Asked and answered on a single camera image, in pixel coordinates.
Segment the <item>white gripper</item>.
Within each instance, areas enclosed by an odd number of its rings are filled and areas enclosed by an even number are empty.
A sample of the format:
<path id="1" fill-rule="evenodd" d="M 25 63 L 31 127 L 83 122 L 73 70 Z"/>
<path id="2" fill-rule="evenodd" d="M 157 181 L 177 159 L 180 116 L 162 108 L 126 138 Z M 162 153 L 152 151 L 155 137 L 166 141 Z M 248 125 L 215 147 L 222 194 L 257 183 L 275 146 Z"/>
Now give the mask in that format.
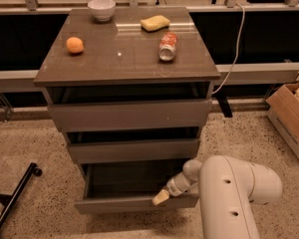
<path id="1" fill-rule="evenodd" d="M 166 189 L 162 189 L 157 196 L 152 199 L 152 204 L 158 206 L 159 204 L 167 201 L 169 195 L 173 197 L 180 196 L 188 191 L 193 185 L 193 181 L 189 179 L 183 172 L 173 176 L 166 184 Z"/>

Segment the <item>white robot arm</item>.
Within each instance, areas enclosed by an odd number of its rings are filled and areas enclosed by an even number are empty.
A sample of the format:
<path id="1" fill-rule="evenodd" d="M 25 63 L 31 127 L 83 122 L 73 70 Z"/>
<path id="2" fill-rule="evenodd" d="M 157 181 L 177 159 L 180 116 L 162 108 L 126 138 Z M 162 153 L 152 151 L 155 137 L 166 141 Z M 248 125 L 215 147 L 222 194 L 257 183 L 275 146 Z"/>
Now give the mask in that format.
<path id="1" fill-rule="evenodd" d="M 282 194 L 282 181 L 271 168 L 226 155 L 187 161 L 152 199 L 159 205 L 196 186 L 203 239 L 260 239 L 253 204 L 266 205 Z"/>

